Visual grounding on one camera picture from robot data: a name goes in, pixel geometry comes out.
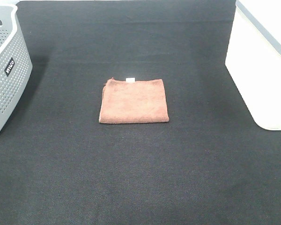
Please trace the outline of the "folded brown towel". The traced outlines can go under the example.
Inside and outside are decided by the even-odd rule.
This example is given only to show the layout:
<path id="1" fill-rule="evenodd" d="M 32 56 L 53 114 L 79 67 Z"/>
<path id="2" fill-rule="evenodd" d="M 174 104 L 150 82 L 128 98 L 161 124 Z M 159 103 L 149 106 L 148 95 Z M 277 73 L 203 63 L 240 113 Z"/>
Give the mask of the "folded brown towel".
<path id="1" fill-rule="evenodd" d="M 126 82 L 109 79 L 102 92 L 99 122 L 133 124 L 169 122 L 162 79 Z"/>

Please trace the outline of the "grey perforated laundry basket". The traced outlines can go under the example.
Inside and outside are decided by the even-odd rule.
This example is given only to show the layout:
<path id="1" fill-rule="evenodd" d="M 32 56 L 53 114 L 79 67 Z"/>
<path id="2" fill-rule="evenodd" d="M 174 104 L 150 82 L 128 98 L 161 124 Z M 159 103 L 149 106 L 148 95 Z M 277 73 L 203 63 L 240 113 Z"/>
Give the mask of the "grey perforated laundry basket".
<path id="1" fill-rule="evenodd" d="M 0 5 L 0 131 L 30 78 L 32 63 L 13 4 Z"/>

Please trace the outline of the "white plastic bin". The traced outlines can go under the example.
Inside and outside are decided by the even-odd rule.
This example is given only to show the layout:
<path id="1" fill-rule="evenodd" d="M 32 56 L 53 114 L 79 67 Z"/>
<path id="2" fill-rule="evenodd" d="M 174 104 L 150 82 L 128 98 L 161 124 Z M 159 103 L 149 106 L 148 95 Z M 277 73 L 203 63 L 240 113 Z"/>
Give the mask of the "white plastic bin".
<path id="1" fill-rule="evenodd" d="M 281 0 L 238 0 L 225 60 L 253 120 L 281 130 Z"/>

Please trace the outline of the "black table mat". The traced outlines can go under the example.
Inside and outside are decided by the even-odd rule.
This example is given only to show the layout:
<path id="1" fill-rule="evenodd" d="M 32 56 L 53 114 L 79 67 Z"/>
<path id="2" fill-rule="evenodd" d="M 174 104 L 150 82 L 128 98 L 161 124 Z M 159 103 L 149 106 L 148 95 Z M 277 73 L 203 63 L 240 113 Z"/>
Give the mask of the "black table mat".
<path id="1" fill-rule="evenodd" d="M 0 132 L 0 225 L 281 225 L 281 132 L 226 70 L 233 0 L 22 1 L 33 70 Z M 98 122 L 110 78 L 170 121 Z"/>

